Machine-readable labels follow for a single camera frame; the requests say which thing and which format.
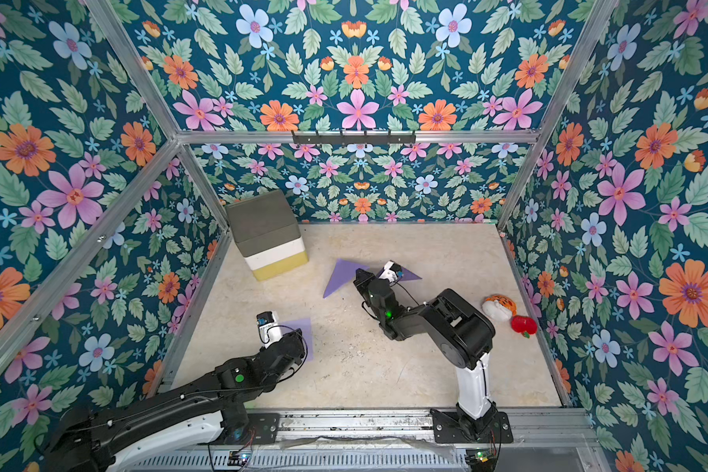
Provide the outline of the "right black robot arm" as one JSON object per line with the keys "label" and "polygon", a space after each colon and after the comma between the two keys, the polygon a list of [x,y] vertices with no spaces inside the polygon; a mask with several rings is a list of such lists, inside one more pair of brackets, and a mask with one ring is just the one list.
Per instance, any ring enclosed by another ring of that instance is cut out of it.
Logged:
{"label": "right black robot arm", "polygon": [[462,419],[478,422],[497,410],[490,395],[489,361],[496,329],[478,309],[451,288],[432,300],[407,308],[393,291],[386,273],[357,269],[354,286],[385,336],[404,341],[427,334],[456,368]]}

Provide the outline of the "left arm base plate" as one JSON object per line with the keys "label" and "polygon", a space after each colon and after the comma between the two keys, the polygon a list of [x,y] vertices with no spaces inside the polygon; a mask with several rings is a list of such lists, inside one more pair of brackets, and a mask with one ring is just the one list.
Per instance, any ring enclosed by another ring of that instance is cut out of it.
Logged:
{"label": "left arm base plate", "polygon": [[266,446],[277,440],[280,415],[277,413],[248,413],[229,422],[212,442],[213,446]]}

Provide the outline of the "purple square paper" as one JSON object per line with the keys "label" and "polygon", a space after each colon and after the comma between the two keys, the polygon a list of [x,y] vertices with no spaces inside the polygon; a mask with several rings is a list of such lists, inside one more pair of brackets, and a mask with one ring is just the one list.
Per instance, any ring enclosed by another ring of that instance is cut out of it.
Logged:
{"label": "purple square paper", "polygon": [[401,277],[401,281],[413,281],[413,280],[421,280],[421,277],[419,275],[415,275],[412,271],[409,271],[409,269],[405,269],[403,267],[403,277]]}
{"label": "purple square paper", "polygon": [[368,267],[366,265],[356,263],[354,261],[348,261],[344,259],[337,259],[328,284],[324,289],[323,298],[326,299],[330,295],[333,295],[340,289],[344,284],[354,281],[357,271],[361,269],[362,271],[367,271]]}

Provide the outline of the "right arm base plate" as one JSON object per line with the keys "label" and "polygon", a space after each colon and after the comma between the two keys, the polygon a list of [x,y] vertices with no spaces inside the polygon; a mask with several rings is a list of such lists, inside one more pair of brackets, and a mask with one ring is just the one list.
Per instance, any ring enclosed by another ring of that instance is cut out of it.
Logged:
{"label": "right arm base plate", "polygon": [[471,418],[459,407],[456,411],[430,410],[437,444],[511,444],[514,441],[509,415],[495,403],[479,419]]}

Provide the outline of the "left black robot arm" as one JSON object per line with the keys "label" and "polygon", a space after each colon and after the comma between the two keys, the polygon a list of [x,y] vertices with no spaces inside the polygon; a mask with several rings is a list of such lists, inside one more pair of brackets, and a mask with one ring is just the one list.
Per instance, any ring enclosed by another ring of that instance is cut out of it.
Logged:
{"label": "left black robot arm", "polygon": [[257,354],[229,359],[178,389],[123,407],[74,407],[41,446],[45,464],[51,471],[124,471],[222,435],[240,442],[249,426],[246,403],[289,379],[307,352],[301,330],[285,326]]}

